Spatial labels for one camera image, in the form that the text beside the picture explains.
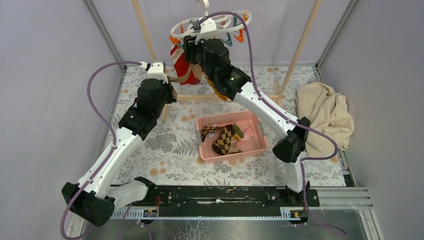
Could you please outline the tan ribbed sock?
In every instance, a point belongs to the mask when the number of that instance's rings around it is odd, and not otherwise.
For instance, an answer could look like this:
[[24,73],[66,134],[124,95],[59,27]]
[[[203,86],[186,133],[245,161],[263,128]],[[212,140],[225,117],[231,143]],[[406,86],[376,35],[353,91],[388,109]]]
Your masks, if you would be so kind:
[[167,76],[170,82],[180,83],[181,85],[197,85],[201,82],[204,72],[198,64],[190,64],[187,73],[183,76]]

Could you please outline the white round clip hanger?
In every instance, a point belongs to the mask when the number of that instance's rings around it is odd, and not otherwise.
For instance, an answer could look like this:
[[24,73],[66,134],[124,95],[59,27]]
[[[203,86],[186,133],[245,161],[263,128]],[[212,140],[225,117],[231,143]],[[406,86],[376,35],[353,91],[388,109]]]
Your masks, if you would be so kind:
[[252,13],[247,10],[237,10],[234,14],[222,13],[209,16],[210,4],[207,0],[198,0],[197,5],[202,9],[202,17],[186,19],[176,24],[170,30],[169,40],[174,44],[181,44],[184,37],[195,37],[195,41],[214,39],[221,35],[221,40],[231,46],[232,38],[238,42],[244,42],[244,25],[252,21]]

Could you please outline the pink patterned sock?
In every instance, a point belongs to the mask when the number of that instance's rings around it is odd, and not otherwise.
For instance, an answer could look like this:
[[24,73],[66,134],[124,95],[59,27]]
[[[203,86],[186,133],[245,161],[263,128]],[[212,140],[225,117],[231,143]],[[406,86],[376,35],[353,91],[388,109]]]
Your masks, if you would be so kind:
[[207,134],[207,136],[214,142],[217,142],[220,145],[229,144],[232,147],[237,147],[242,145],[244,142],[248,141],[254,134],[252,130],[247,127],[242,130],[244,138],[236,143],[231,143],[230,139],[230,124],[215,124],[212,127],[213,132]]

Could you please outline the brown yellow argyle sock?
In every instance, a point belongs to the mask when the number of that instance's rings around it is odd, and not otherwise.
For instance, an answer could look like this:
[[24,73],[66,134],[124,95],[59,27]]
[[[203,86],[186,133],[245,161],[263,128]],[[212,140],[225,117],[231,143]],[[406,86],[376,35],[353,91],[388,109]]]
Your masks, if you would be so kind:
[[213,151],[220,156],[242,153],[241,150],[233,146],[244,138],[243,132],[235,123],[224,126],[203,126],[199,132],[202,142],[205,141],[207,135],[220,133],[212,144]]

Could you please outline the pink basket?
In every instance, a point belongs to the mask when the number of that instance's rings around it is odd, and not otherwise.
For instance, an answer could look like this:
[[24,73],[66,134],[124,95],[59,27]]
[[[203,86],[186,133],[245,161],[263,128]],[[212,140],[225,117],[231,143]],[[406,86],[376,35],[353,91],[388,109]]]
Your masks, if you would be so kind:
[[269,148],[261,120],[249,110],[199,117],[196,130],[207,164],[260,156]]

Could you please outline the beige striped maroon sock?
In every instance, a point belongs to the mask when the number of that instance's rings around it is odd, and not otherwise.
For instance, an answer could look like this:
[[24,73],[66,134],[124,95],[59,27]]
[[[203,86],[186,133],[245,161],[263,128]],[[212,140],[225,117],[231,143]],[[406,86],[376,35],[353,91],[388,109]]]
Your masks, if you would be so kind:
[[240,129],[240,127],[236,123],[230,124],[229,131],[230,131],[230,142],[232,144],[239,142],[245,137],[243,134],[243,131]]

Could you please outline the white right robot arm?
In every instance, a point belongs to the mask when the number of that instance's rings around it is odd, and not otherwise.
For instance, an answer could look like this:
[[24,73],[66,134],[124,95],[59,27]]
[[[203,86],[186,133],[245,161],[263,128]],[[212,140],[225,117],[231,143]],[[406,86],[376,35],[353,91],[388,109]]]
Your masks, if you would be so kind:
[[286,113],[266,96],[256,82],[241,69],[233,66],[230,51],[220,39],[201,39],[194,36],[183,39],[185,61],[198,64],[217,94],[250,110],[279,138],[274,155],[283,162],[286,174],[287,201],[301,205],[307,194],[300,158],[304,155],[309,120]]

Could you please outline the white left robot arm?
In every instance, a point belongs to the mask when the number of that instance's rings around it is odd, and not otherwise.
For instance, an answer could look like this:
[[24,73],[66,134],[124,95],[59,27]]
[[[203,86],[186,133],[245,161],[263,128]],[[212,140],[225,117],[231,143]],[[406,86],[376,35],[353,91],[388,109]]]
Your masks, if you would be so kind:
[[139,201],[148,206],[155,200],[154,184],[145,178],[120,186],[112,182],[129,155],[138,148],[157,125],[166,104],[176,101],[169,82],[147,78],[141,82],[137,97],[114,130],[109,151],[103,153],[77,183],[67,182],[61,193],[72,213],[96,227],[103,226],[114,210]]

